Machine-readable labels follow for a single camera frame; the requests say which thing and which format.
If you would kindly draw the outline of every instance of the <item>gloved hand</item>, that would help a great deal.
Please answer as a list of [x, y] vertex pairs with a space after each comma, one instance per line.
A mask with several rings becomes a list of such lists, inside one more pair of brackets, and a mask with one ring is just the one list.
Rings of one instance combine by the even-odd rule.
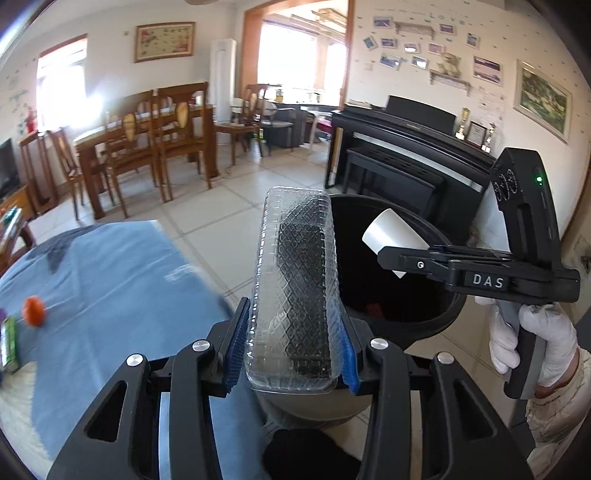
[[[515, 351], [517, 334], [501, 318], [495, 300], [484, 297], [475, 297], [475, 300], [480, 305], [492, 305], [491, 359], [495, 368], [504, 374], [519, 365], [519, 354]], [[579, 347], [573, 323], [557, 303], [523, 305], [519, 310], [519, 323], [548, 342], [538, 384], [544, 387], [554, 385], [568, 370]]]

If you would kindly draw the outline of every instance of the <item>clear plastic container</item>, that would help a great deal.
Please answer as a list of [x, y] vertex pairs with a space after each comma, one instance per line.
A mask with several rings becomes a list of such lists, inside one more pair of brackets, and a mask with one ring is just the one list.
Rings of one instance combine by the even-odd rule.
[[325, 393], [343, 365], [339, 280], [330, 197], [267, 193], [256, 257], [245, 370], [256, 390]]

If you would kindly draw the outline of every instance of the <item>white paper cup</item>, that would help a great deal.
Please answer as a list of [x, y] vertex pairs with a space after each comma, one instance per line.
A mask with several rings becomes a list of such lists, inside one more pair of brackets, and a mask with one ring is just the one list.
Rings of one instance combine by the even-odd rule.
[[[371, 222], [363, 234], [363, 242], [377, 255], [384, 247], [427, 250], [429, 244], [391, 208], [384, 210]], [[398, 278], [406, 272], [393, 270]]]

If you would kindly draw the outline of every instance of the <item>beige sleeve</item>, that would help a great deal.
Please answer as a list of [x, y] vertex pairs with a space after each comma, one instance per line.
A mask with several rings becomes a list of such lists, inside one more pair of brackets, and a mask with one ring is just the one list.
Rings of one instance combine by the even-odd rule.
[[591, 355], [580, 349], [573, 379], [547, 398], [527, 403], [527, 423], [535, 449], [527, 461], [536, 479], [543, 479], [569, 447], [591, 407]]

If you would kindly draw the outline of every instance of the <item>teddy bear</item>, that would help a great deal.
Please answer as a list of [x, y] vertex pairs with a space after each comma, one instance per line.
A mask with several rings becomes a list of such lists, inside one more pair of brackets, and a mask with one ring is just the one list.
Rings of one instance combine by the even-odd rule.
[[458, 65], [460, 59], [451, 53], [442, 53], [441, 58], [443, 62], [437, 64], [439, 66], [439, 72], [450, 77], [459, 78], [460, 70], [458, 69]]

